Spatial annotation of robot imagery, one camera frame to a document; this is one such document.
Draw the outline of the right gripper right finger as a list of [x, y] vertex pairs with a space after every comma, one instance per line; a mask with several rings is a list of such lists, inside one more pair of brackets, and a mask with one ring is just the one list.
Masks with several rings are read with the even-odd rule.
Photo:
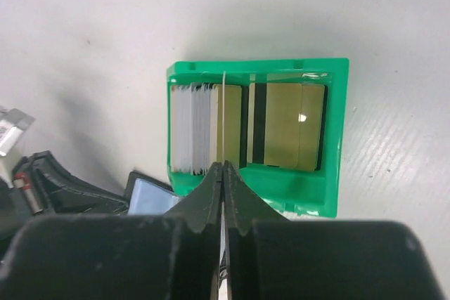
[[394, 221], [291, 221], [223, 167], [230, 299], [443, 299], [419, 239]]

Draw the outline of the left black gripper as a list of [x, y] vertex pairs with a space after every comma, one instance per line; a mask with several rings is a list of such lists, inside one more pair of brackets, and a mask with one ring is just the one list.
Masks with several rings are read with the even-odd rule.
[[127, 197], [73, 176], [51, 152], [38, 152], [1, 175], [1, 243], [8, 244], [34, 216], [125, 214], [128, 208]]

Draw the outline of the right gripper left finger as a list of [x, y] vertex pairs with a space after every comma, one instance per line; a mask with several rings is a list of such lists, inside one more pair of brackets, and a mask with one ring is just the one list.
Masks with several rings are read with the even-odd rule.
[[216, 299], [221, 178], [162, 215], [36, 217], [1, 267], [2, 299]]

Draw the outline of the black leather card holder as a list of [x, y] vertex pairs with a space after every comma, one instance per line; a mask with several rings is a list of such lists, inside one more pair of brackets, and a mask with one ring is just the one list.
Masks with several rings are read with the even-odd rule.
[[172, 187], [155, 178], [132, 171], [125, 195], [129, 200], [128, 215], [162, 215], [178, 204], [182, 197]]

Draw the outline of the green plastic bin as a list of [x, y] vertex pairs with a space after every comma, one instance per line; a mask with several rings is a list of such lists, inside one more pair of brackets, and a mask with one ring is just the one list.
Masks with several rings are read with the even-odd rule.
[[[306, 58], [246, 61], [178, 61], [167, 69], [168, 145], [170, 183], [180, 195], [189, 194], [205, 175], [173, 172], [170, 168], [170, 102], [173, 85], [218, 84], [226, 71], [225, 151], [245, 184], [271, 207], [333, 218], [338, 210], [342, 139], [345, 120], [349, 60]], [[301, 83], [326, 87], [318, 167], [298, 171], [247, 162], [248, 105], [251, 84]], [[217, 158], [221, 162], [221, 88], [217, 117]]]

